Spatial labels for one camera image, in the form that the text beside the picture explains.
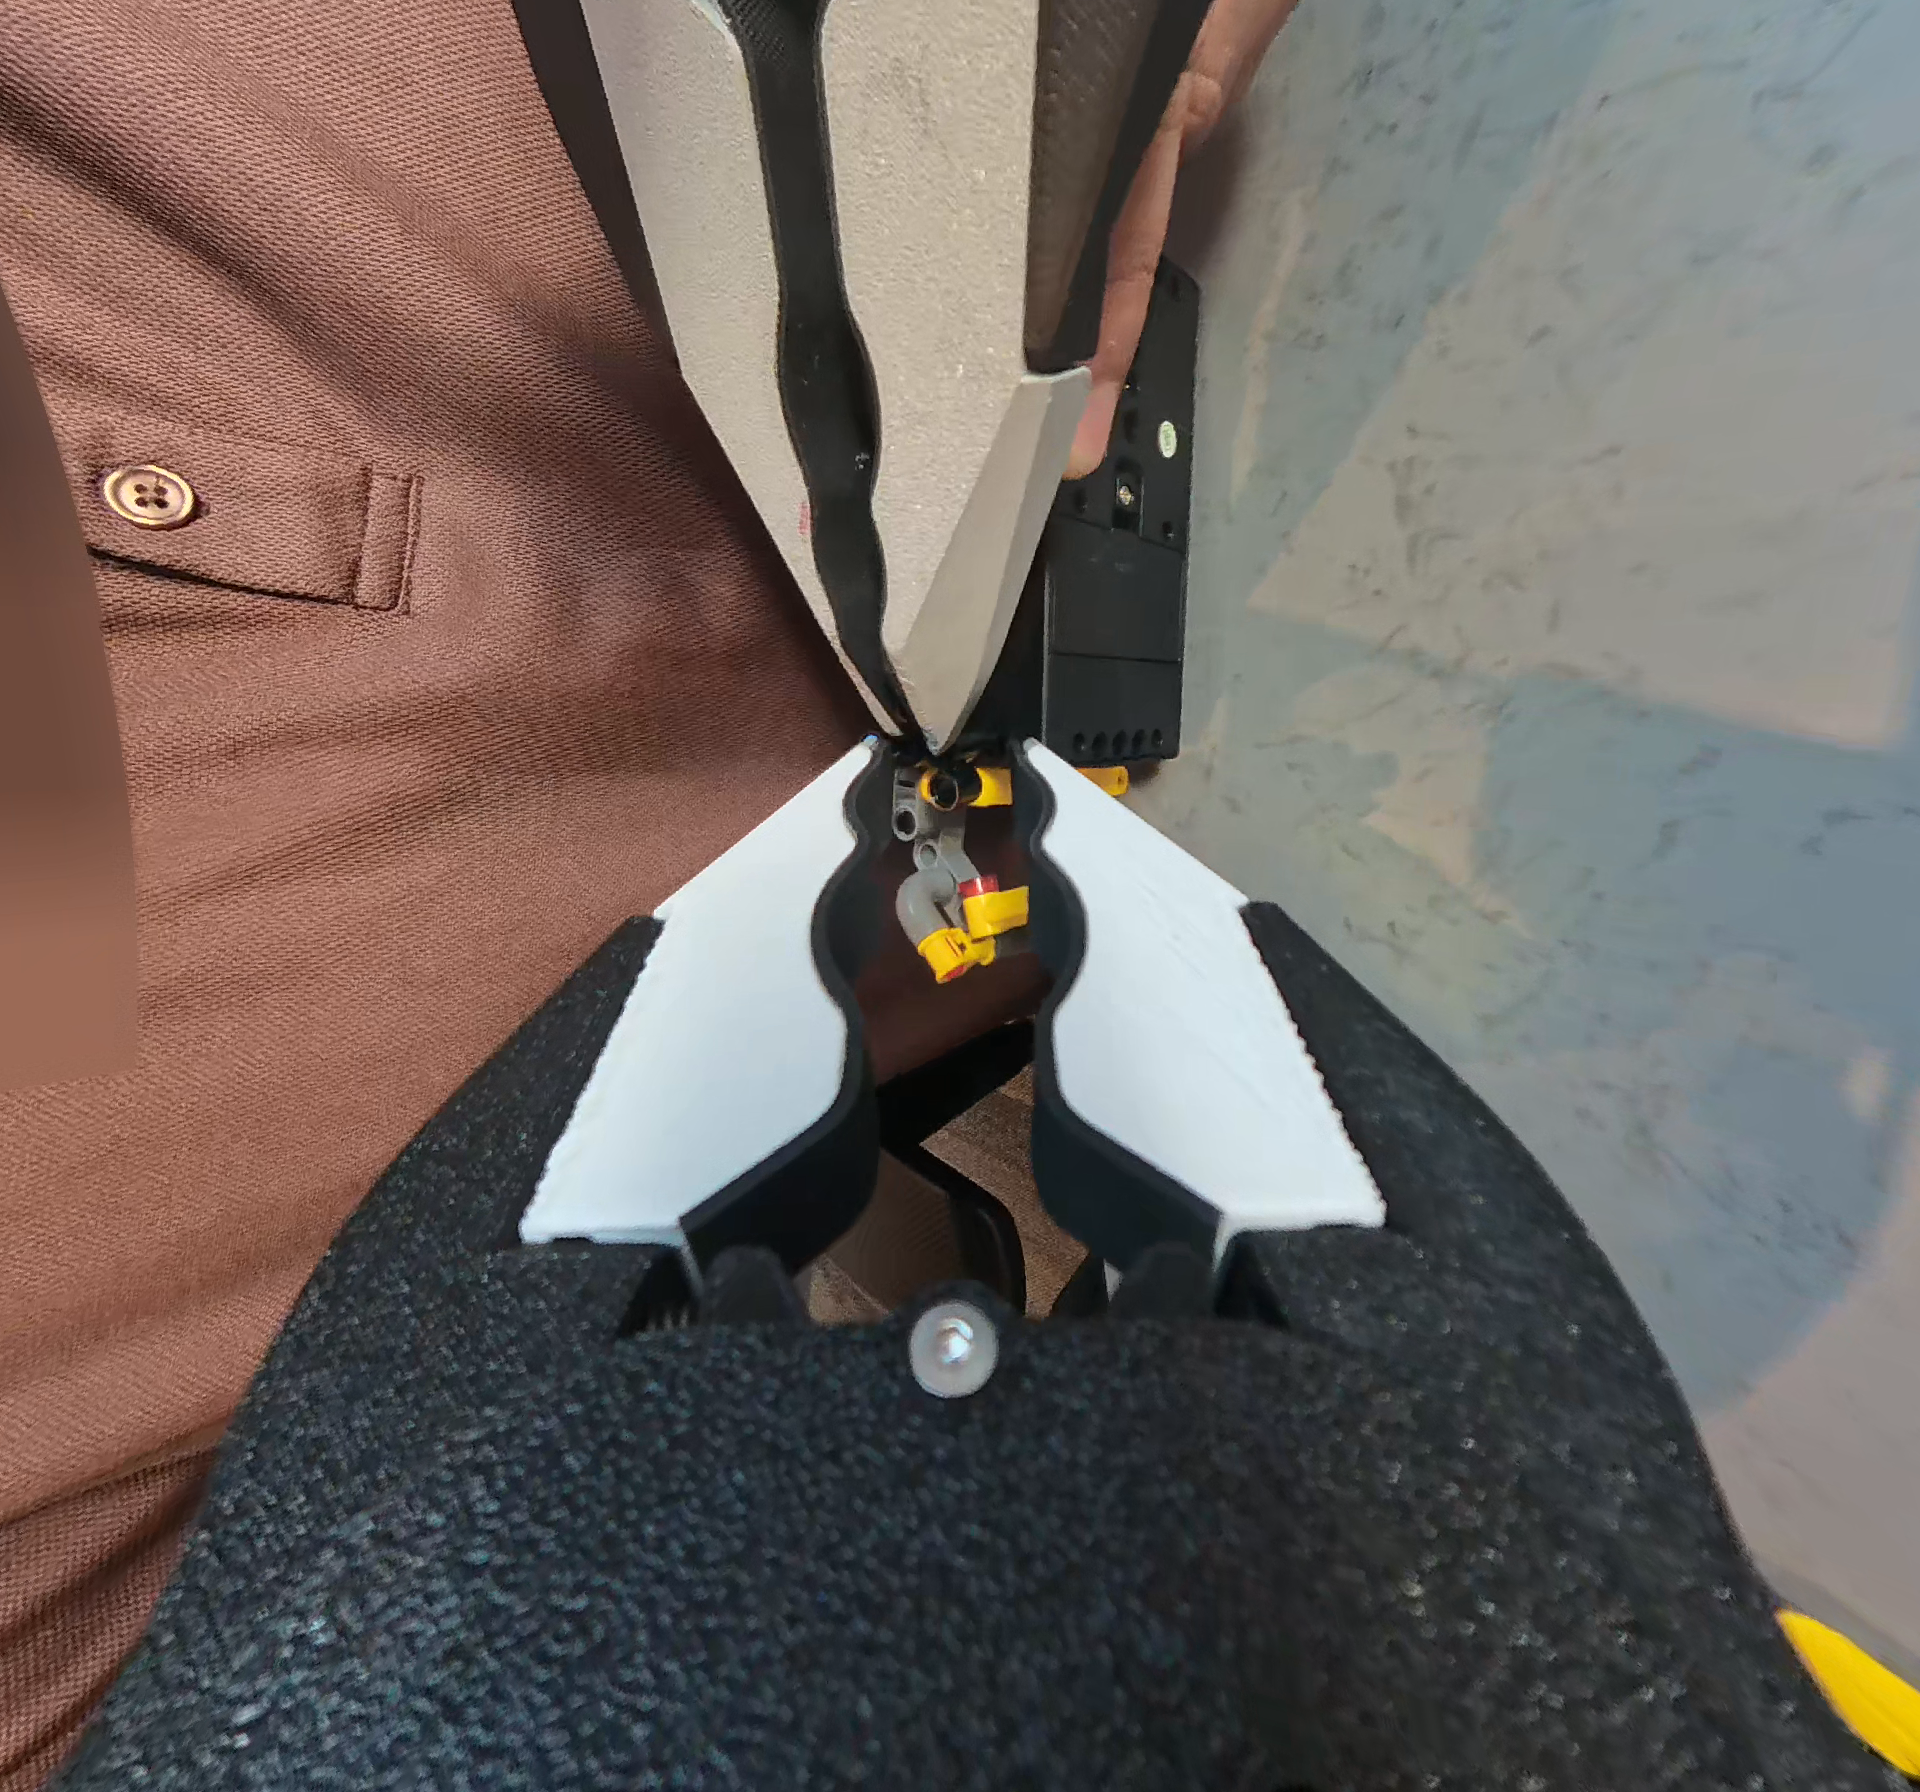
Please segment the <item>yellow black brick vehicle model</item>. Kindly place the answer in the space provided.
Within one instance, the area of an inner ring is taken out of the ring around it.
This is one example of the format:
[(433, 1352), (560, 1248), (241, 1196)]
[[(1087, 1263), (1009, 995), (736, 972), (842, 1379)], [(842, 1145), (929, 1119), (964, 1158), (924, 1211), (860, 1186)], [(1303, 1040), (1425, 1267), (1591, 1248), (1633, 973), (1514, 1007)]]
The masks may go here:
[[(1197, 323), (1197, 281), (1159, 258), (1104, 459), (1057, 485), (960, 745), (1033, 739), (1114, 800), (1178, 754)], [(912, 866), (896, 917), (937, 982), (1024, 947), (1024, 888), (964, 848), (967, 815), (1012, 802), (1012, 773), (892, 773), (892, 832)]]

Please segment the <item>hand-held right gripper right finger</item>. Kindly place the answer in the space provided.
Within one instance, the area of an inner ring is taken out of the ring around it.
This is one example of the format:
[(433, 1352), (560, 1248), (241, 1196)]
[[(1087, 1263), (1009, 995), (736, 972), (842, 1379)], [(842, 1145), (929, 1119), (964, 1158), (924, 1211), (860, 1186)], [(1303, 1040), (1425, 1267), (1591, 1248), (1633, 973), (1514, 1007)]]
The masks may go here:
[(1043, 1211), (1110, 1272), (1242, 1234), (1382, 1227), (1385, 1202), (1258, 957), (1249, 902), (1089, 776), (1017, 754)]

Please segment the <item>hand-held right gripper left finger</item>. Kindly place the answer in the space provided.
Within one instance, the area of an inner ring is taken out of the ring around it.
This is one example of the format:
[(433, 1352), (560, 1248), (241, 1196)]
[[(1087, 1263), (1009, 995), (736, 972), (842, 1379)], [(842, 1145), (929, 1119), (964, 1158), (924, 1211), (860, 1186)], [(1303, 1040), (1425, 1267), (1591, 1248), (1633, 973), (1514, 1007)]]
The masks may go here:
[(650, 914), (636, 979), (518, 1221), (522, 1244), (655, 1244), (807, 1267), (876, 1186), (852, 995), (880, 745), (858, 741)]

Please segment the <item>grey desk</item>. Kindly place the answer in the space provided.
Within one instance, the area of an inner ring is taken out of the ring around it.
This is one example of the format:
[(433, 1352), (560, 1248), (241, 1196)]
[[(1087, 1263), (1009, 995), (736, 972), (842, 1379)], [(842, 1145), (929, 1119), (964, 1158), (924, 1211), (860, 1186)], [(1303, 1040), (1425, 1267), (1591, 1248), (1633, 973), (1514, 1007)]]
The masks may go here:
[(1146, 812), (1513, 1126), (1917, 1673), (1917, 0), (1306, 0), (1187, 166)]

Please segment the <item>yellow curved panel assembly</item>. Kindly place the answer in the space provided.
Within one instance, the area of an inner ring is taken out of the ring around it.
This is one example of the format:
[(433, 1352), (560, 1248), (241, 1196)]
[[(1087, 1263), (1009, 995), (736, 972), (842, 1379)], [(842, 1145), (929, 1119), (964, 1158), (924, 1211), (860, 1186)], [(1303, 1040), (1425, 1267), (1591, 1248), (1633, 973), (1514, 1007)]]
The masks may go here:
[(1779, 1608), (1775, 1616), (1844, 1724), (1892, 1771), (1917, 1779), (1917, 1686), (1807, 1611)]

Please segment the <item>person's brown sweater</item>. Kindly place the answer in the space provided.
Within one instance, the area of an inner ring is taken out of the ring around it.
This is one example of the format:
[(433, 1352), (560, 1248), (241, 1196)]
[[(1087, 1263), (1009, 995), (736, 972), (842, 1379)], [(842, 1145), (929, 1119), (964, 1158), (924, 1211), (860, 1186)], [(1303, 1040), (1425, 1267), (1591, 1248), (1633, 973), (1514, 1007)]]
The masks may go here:
[(577, 0), (1, 0), (135, 939), (131, 1064), (1, 1094), (6, 1788), (371, 1180), (864, 728), (646, 269)]

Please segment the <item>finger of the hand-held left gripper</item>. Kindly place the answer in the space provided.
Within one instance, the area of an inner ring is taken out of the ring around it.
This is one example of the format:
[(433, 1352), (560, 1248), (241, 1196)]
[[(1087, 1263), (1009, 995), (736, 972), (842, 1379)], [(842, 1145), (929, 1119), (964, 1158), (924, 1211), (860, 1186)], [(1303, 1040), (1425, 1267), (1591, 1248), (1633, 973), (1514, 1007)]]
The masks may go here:
[(815, 0), (577, 0), (662, 323), (787, 576), (886, 733), (876, 415), (832, 227)]
[(1041, 0), (826, 0), (836, 261), (876, 390), (880, 649), (928, 747), (960, 741), (1012, 629), (1078, 367), (1024, 351)]

